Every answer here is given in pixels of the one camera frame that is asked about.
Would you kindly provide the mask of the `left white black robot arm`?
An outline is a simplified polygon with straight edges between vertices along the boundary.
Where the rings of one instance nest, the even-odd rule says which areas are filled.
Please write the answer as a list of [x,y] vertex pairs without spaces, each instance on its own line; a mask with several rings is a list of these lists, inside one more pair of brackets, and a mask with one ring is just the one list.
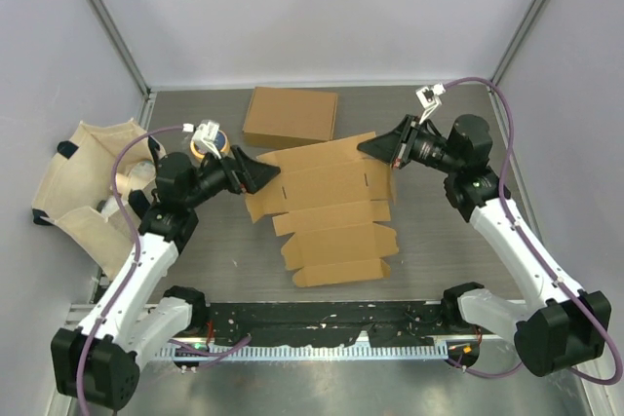
[[170,339],[180,332],[195,337],[206,329],[206,297],[194,288],[176,286],[151,313],[144,311],[195,231],[196,207],[222,191],[255,194],[281,171],[238,146],[200,166],[175,152],[155,167],[155,199],[120,273],[77,327],[59,329],[51,343],[58,391],[76,397],[84,414],[91,404],[124,408],[141,371]]

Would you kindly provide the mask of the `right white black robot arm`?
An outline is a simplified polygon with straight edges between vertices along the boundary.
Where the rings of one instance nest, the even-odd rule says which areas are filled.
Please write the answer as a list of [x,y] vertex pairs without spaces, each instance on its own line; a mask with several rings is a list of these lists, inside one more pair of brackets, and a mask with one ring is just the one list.
[[535,376],[599,358],[609,301],[599,291],[586,292],[535,238],[488,163],[491,147],[488,123],[472,114],[459,116],[447,136],[408,115],[391,132],[358,145],[393,169],[416,162],[445,173],[450,205],[493,248],[521,292],[518,304],[477,283],[449,288],[440,310],[445,329],[460,333],[476,325],[498,335]]

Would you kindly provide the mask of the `large brown cardboard box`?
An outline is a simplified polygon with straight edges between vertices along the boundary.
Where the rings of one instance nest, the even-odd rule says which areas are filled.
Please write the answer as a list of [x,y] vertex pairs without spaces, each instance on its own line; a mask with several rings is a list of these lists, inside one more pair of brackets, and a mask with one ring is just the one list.
[[246,144],[286,149],[333,140],[338,94],[256,87],[243,125]]

